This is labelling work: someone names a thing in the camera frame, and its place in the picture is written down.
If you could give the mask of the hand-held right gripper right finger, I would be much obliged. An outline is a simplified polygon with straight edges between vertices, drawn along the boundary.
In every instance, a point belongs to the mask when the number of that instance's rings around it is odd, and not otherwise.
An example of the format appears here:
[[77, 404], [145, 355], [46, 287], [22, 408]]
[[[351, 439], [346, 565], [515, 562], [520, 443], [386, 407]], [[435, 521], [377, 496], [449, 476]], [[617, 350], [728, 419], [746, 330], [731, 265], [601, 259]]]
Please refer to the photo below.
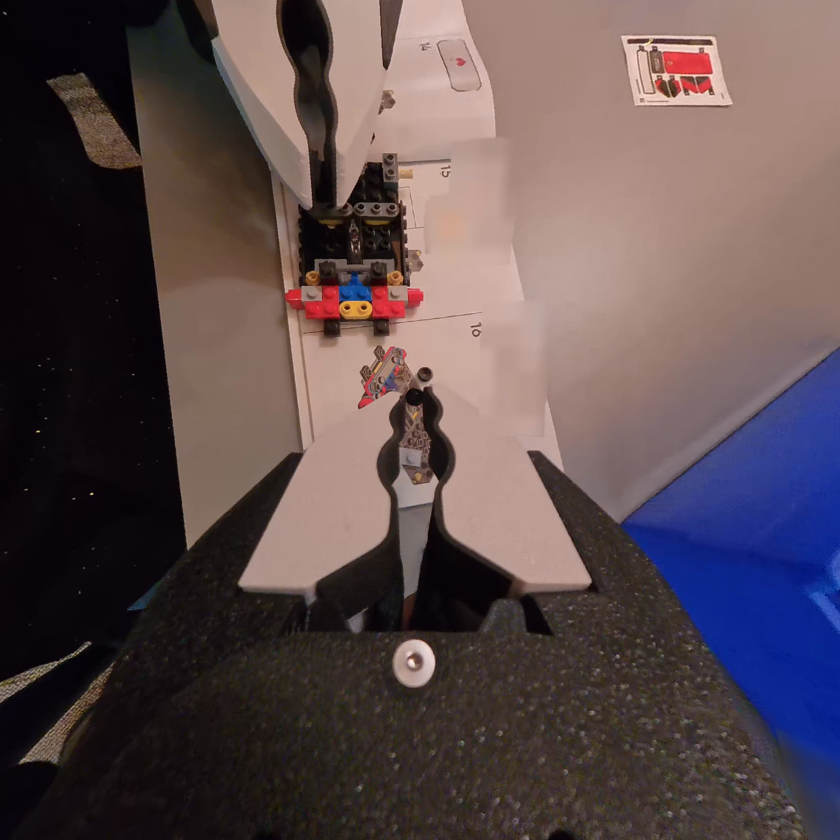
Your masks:
[[527, 449], [443, 385], [423, 390], [437, 478], [419, 618], [484, 618], [494, 602], [593, 586]]

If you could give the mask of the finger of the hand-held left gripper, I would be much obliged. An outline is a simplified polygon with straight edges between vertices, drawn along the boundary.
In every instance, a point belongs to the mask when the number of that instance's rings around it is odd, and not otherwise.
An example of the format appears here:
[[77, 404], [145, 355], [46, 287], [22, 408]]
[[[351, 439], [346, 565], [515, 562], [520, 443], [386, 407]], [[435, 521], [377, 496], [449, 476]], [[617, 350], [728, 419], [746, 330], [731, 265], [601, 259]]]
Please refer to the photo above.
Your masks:
[[316, 170], [316, 207], [345, 204], [361, 177], [402, 7], [402, 1], [318, 2], [326, 36], [318, 90], [326, 136]]
[[317, 79], [289, 58], [277, 2], [213, 1], [212, 7], [213, 55], [227, 89], [266, 162], [311, 209], [327, 139]]

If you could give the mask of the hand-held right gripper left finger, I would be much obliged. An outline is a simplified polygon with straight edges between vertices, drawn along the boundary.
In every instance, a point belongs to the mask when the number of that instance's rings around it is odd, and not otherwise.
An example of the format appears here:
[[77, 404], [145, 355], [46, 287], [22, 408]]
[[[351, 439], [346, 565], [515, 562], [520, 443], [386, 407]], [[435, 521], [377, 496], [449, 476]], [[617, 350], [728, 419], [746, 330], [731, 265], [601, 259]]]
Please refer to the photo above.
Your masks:
[[342, 618], [403, 618], [394, 484], [404, 416], [405, 399], [392, 393], [317, 437], [239, 579], [244, 591], [326, 602]]

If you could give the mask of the black red blue lego model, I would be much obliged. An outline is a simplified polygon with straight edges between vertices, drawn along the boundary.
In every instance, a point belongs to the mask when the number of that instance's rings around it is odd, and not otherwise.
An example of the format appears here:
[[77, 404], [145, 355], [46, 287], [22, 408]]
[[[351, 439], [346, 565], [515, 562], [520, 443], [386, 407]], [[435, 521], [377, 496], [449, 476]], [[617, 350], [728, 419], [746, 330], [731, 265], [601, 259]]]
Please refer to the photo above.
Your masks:
[[397, 154], [384, 153], [364, 165], [343, 205], [298, 209], [297, 279], [285, 299], [326, 338], [359, 324], [386, 338], [393, 322], [424, 301], [412, 281], [399, 174]]

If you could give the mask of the white lego instruction booklet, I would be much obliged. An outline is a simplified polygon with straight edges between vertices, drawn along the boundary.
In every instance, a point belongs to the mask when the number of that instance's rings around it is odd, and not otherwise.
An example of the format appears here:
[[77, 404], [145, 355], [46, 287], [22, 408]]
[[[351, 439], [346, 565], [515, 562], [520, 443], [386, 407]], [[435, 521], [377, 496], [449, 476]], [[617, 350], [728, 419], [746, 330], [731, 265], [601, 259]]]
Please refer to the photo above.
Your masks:
[[491, 363], [480, 347], [482, 316], [491, 323], [523, 318], [522, 284], [512, 250], [511, 211], [501, 217], [503, 164], [496, 140], [494, 98], [466, 15], [455, 2], [405, 2], [383, 111], [371, 154], [395, 153], [399, 197], [406, 210], [406, 269], [410, 287], [424, 300], [392, 320], [385, 337], [371, 322], [350, 322], [339, 338], [320, 322], [288, 309], [301, 441], [340, 423], [373, 395], [366, 382], [382, 367], [378, 348], [403, 351], [405, 373], [423, 366], [488, 413], [503, 396], [524, 396], [524, 408], [502, 408], [502, 431], [520, 436], [557, 467], [562, 459], [549, 405], [536, 420], [538, 382], [495, 385], [490, 373], [525, 375], [525, 362]]

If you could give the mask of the lego sticker sheet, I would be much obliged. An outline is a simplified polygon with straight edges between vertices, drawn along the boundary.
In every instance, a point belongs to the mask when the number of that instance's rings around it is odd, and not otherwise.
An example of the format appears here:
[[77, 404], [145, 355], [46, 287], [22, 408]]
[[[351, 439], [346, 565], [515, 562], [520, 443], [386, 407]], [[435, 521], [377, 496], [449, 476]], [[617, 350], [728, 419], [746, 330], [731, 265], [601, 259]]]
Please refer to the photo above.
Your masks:
[[642, 108], [732, 105], [712, 35], [624, 35], [633, 104]]

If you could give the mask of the blue plastic bin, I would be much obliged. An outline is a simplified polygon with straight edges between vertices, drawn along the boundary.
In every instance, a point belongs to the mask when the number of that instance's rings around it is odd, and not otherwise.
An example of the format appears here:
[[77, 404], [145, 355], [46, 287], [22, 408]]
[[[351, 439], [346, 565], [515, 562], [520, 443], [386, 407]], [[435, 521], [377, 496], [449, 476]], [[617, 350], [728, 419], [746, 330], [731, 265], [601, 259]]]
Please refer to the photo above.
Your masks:
[[623, 521], [838, 838], [839, 352]]

